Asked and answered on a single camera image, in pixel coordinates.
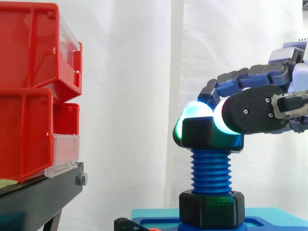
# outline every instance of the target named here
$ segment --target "black rubber pad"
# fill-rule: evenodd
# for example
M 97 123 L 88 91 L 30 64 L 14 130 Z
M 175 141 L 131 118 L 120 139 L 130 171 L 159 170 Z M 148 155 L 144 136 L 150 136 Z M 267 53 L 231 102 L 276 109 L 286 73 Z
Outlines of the black rubber pad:
M 276 85 L 250 88 L 230 96 L 222 107 L 222 118 L 228 128 L 241 134 L 271 132 L 284 128 L 287 122 L 270 118 L 273 112 L 271 103 L 266 98 L 274 94 L 283 94 Z

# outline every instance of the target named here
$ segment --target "black clamp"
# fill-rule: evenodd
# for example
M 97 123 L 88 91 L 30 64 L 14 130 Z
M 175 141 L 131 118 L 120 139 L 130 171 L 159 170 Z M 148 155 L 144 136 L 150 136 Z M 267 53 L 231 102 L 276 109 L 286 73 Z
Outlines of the black clamp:
M 118 218 L 115 220 L 115 231 L 150 231 L 141 225 L 127 219 L 127 218 Z

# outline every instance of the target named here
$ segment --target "black hexagonal nut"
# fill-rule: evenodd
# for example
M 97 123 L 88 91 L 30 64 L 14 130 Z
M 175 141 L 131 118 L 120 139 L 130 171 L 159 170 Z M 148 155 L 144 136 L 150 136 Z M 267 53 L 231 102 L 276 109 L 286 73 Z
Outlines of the black hexagonal nut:
M 191 190 L 180 195 L 180 219 L 200 229 L 235 229 L 245 219 L 244 195 L 202 195 Z

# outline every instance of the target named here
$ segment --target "teal table surface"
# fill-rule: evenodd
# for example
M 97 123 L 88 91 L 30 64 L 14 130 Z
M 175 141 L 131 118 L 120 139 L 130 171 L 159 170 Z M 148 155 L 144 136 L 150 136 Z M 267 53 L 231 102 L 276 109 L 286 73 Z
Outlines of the teal table surface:
M 247 208 L 245 210 L 247 217 L 260 217 L 276 226 L 302 226 L 308 227 L 308 222 L 292 216 L 277 208 Z M 159 218 L 159 217 L 179 217 L 178 209 L 134 209 L 131 212 L 131 218 Z M 176 224 L 156 228 L 175 227 Z

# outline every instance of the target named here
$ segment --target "black metal shelf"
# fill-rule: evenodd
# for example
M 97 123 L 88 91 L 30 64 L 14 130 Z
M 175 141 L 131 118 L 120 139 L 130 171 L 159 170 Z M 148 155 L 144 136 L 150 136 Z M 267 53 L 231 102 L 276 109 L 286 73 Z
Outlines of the black metal shelf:
M 83 163 L 54 178 L 39 178 L 0 189 L 0 231 L 55 231 L 61 210 L 79 193 Z

